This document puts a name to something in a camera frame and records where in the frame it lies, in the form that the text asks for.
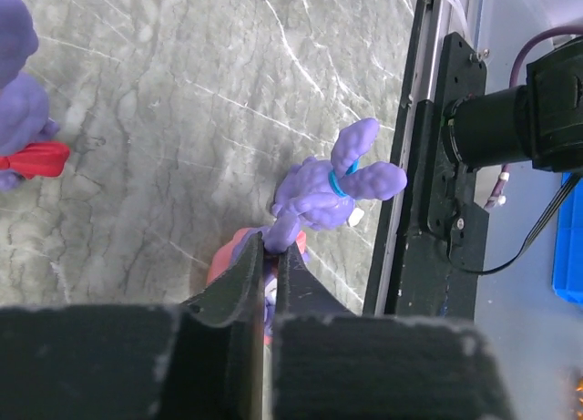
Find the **black cylinder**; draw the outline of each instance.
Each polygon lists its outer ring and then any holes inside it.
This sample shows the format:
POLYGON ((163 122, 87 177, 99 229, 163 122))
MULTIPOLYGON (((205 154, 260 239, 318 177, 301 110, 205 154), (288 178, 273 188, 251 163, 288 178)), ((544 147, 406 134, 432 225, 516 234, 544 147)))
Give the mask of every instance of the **black cylinder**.
POLYGON ((479 169, 530 159, 527 152, 527 88, 513 87, 469 98, 446 116, 458 160, 479 169))

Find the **black cable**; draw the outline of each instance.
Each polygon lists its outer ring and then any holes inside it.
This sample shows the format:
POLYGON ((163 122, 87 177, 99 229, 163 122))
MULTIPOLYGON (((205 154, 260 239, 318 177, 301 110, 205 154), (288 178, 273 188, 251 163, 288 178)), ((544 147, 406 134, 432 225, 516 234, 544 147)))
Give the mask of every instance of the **black cable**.
POLYGON ((468 274, 477 274, 479 276, 485 276, 488 274, 495 274, 497 272, 501 272, 502 270, 508 268, 510 265, 512 265, 514 262, 516 262, 518 260, 518 258, 520 258, 520 256, 522 256, 523 254, 525 254, 527 252, 528 248, 532 245, 532 243, 538 237, 540 232, 543 231, 543 229, 545 229, 548 222, 551 221, 551 219, 555 216, 555 214, 558 211, 558 208, 560 208, 561 204, 563 204, 565 199, 575 189, 575 187, 578 185, 580 180, 581 180, 581 174, 579 174, 579 173, 574 173, 574 174, 571 174, 569 176, 567 181, 563 184, 563 186, 561 186, 561 189, 558 190, 555 197, 553 197, 553 199, 550 201, 550 203, 548 203, 547 208, 543 211, 542 215, 540 216, 538 221, 535 223, 535 226, 528 233, 527 238, 523 242, 522 247, 520 248, 520 251, 518 252, 518 254, 514 258, 512 258, 510 261, 504 263, 503 265, 500 265, 499 267, 493 268, 491 270, 484 270, 484 271, 468 270, 467 268, 455 266, 455 264, 453 263, 452 258, 451 258, 451 253, 452 253, 452 249, 453 249, 451 235, 450 235, 450 238, 447 240, 447 259, 450 261, 450 263, 454 266, 454 268, 456 270, 459 270, 459 271, 462 271, 462 272, 465 272, 468 274))

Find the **black metal plate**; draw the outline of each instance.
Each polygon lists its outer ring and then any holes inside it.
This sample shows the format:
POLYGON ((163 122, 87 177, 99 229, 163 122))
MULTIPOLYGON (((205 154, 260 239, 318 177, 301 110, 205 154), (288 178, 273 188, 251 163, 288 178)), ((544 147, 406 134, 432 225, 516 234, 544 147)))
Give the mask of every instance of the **black metal plate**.
MULTIPOLYGON (((453 202, 445 196, 441 177, 451 179, 455 175, 455 165, 445 160, 441 140, 444 107, 470 93, 482 95, 485 90, 486 67, 472 67, 469 59, 472 52, 459 34, 447 36, 435 103, 417 104, 407 168, 409 185, 404 193, 385 306, 388 314, 474 318, 477 278, 456 270, 447 259, 445 226, 443 229, 428 226, 428 219, 447 218, 453 213, 453 202)), ((465 177, 464 185, 458 184, 455 191, 463 194, 463 200, 470 200, 476 181, 471 175, 465 177)), ((471 268, 481 267, 486 250, 487 213, 473 202, 467 207, 476 211, 467 213, 460 259, 471 268)))

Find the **white cable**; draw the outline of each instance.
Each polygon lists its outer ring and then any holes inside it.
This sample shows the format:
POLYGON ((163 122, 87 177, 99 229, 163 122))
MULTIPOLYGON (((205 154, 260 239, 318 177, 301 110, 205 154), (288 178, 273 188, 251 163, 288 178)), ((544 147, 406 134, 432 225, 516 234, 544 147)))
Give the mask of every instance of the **white cable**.
POLYGON ((452 10, 457 15, 460 24, 462 25, 462 36, 464 37, 465 41, 471 46, 474 47, 474 43, 472 42, 472 37, 470 35, 470 27, 467 23, 467 18, 465 17, 465 10, 464 6, 462 5, 460 0, 444 0, 450 6, 452 6, 452 10))

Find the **blue band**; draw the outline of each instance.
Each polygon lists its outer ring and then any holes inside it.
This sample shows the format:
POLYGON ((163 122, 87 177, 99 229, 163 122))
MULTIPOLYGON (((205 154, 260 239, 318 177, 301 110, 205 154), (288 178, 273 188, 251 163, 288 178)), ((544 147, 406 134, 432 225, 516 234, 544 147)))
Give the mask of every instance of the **blue band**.
MULTIPOLYGON (((358 169, 358 160, 356 160, 351 165, 351 167, 346 170, 346 174, 344 174, 344 175, 350 176, 351 174, 354 174, 357 169, 358 169)), ((338 182, 338 179, 336 178, 336 173, 334 172, 334 170, 330 171, 330 174, 328 174, 328 181, 330 182, 330 187, 334 191, 334 194, 336 194, 338 197, 342 197, 342 198, 348 197, 348 194, 340 188, 340 183, 338 182)))

